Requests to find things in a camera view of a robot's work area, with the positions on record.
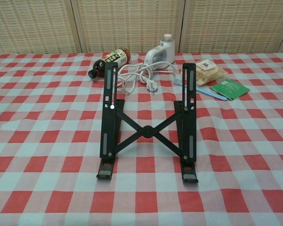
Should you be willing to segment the black folding stand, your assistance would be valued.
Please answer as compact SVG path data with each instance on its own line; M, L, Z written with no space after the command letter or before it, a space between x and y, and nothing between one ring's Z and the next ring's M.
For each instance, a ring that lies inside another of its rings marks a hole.
M155 137L180 157L182 180L197 183L195 162L196 145L196 64L184 63L182 100L174 101L175 113L159 125L140 126L123 112L125 101L117 98L117 63L108 63L105 68L104 98L100 138L100 166L97 178L110 179L115 156L140 137ZM161 134L162 129L175 122L178 145Z

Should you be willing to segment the brown tea bottle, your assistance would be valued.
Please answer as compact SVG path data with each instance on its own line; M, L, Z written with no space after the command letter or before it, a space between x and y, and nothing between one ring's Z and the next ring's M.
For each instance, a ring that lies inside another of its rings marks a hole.
M114 62L118 64L118 68L128 64L131 59L131 54L126 48L118 48L109 54L105 55L101 59L97 60L92 69L88 72L88 76L91 79L95 79L97 77L103 78L105 73L106 63Z

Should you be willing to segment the white handheld garment steamer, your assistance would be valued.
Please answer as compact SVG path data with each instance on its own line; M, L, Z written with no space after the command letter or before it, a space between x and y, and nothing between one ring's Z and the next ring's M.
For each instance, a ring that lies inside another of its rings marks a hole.
M144 63L151 65L153 70L162 70L168 67L168 63L175 61L175 39L171 34L164 34L159 45L149 50Z

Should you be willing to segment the light blue toothbrush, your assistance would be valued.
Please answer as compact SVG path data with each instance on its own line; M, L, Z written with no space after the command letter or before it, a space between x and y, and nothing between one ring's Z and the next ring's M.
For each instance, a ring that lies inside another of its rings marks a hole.
M182 85L182 83L180 82L179 79L175 78L173 80L173 84L175 85ZM223 100L223 101L227 101L227 98L222 96L222 95L219 95L219 94L216 94L216 93L212 93L210 91L206 91L206 90L203 90L203 89L200 89L200 88L196 88L196 91L201 93L201 94L204 94L204 95L207 95L207 96L210 96L210 97L214 97L214 98L217 98L219 100Z

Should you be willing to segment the clear snack bag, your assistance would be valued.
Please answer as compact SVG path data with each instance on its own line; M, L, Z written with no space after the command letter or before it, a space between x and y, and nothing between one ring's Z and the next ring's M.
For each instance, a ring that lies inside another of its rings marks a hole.
M228 74L209 59L202 59L196 63L196 85L203 86L211 81L223 78Z

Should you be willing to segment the woven bamboo folding screen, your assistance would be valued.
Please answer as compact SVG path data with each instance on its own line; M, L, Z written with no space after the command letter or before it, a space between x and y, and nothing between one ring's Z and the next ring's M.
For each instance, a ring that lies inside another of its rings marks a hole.
M283 0L0 0L0 54L283 52Z

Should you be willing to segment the green foil packet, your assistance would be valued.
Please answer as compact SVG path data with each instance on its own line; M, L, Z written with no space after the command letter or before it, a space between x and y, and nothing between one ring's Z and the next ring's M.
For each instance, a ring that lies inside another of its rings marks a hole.
M250 91L249 88L229 78L212 86L211 89L229 100L235 100Z

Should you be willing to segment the red white checkered tablecloth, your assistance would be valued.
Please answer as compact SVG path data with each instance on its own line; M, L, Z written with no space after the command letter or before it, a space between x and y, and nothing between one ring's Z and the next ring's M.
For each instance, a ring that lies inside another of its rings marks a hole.
M174 113L184 63L210 59L249 92L197 95L198 183L156 138L138 138L97 179L100 53L0 55L0 226L283 226L283 53L178 54L158 90L138 82L124 112L141 126Z

